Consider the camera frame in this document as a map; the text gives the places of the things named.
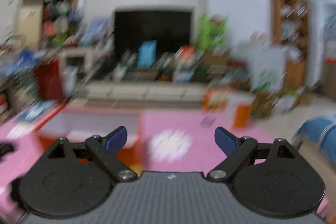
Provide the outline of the blue book on stand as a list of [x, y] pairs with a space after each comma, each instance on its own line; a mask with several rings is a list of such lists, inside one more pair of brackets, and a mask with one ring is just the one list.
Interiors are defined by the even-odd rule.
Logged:
[[139, 68], [150, 68], [156, 58], [157, 41], [145, 41], [138, 49], [137, 66]]

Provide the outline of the orange white storage box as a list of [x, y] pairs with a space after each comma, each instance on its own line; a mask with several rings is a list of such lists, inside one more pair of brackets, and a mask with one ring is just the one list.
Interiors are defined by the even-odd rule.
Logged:
[[247, 127], [256, 96], [231, 87], [209, 88], [204, 94], [203, 109], [223, 114], [231, 128]]

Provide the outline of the beige air conditioner unit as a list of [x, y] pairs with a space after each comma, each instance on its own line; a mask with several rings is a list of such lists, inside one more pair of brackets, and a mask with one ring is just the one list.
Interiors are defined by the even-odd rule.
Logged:
[[23, 46], [32, 51], [39, 48], [42, 35], [44, 0], [22, 0], [18, 16], [18, 34]]

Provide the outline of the low white tv bench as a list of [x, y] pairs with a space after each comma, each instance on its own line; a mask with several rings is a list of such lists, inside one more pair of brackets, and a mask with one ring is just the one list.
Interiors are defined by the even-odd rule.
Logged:
[[117, 107], [199, 109], [202, 107], [208, 85], [91, 81], [85, 89], [88, 100], [111, 103]]

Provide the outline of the green toy box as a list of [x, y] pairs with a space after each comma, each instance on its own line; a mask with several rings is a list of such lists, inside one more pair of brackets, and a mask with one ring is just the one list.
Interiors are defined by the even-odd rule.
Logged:
[[228, 18], [218, 15], [204, 15], [199, 19], [199, 42], [201, 51], [223, 45], [226, 42]]

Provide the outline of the pink flower tablecloth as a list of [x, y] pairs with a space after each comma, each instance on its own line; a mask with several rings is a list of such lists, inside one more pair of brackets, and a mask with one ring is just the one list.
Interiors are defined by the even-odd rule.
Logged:
[[[107, 110], [67, 107], [26, 123], [27, 114], [1, 127], [1, 223], [323, 223], [315, 213], [271, 218], [242, 205], [220, 182], [207, 174], [225, 158], [216, 145], [218, 127], [238, 138], [260, 143], [274, 139], [254, 124], [231, 128], [222, 113], [197, 110]], [[56, 139], [81, 143], [127, 130], [116, 158], [138, 178], [121, 182], [97, 217], [38, 219], [18, 205], [18, 181]]]

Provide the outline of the blue cushion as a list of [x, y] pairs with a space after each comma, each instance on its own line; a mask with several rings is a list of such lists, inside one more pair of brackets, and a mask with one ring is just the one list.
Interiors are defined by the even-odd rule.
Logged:
[[305, 136], [317, 145], [318, 150], [329, 162], [335, 164], [335, 114], [322, 115], [305, 121], [294, 136]]

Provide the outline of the black television screen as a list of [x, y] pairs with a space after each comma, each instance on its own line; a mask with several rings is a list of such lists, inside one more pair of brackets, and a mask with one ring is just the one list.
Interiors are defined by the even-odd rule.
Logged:
[[114, 52], [138, 52], [146, 41], [156, 41], [156, 55], [176, 52], [191, 38], [192, 12], [183, 10], [117, 10], [114, 12]]

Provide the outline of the cluttered toy shelf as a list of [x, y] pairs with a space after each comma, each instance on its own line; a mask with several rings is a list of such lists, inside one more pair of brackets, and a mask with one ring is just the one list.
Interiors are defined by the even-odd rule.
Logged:
[[43, 0], [42, 46], [75, 47], [80, 40], [85, 0]]

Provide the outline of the red box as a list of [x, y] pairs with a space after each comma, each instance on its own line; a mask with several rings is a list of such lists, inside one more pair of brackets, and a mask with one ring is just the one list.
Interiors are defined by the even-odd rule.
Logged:
[[34, 77], [37, 82], [37, 91], [41, 100], [53, 100], [62, 103], [65, 100], [62, 80], [59, 75], [58, 59], [41, 63], [34, 70]]

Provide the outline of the wooden display cabinet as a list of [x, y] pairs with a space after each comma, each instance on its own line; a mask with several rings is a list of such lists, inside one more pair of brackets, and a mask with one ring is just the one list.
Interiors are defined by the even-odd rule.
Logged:
[[285, 47], [284, 90], [306, 83], [309, 49], [309, 5], [307, 0], [271, 0], [272, 44]]

